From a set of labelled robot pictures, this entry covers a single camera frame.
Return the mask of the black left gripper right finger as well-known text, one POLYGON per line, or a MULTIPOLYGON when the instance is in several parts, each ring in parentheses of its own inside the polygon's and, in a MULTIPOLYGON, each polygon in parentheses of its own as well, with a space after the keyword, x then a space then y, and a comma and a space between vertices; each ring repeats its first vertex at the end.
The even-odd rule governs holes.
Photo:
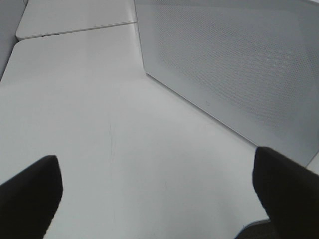
POLYGON ((258 147, 254 190, 282 239, 319 237, 319 176, 269 147, 258 147))

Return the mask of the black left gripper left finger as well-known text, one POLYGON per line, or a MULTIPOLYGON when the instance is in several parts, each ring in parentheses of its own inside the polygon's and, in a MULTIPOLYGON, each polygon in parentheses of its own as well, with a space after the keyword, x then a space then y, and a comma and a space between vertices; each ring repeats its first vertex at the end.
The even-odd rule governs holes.
POLYGON ((0 186, 0 237, 44 238, 63 195, 58 159, 45 156, 0 186))

